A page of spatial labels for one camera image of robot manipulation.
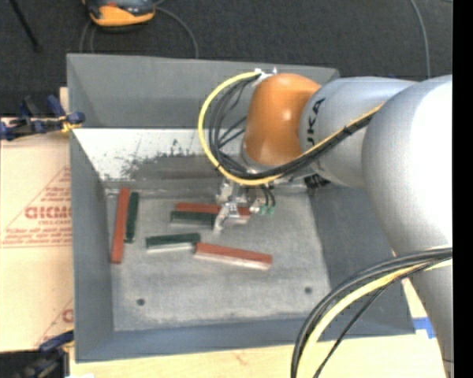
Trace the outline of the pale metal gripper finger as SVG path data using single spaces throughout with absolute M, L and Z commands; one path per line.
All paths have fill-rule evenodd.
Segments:
M 216 194 L 216 203 L 220 206 L 225 206 L 232 201 L 232 182 L 223 181 L 218 188 Z
M 225 203 L 221 206 L 214 220 L 213 231 L 222 232 L 225 228 L 232 228 L 241 222 L 241 216 L 235 203 Z

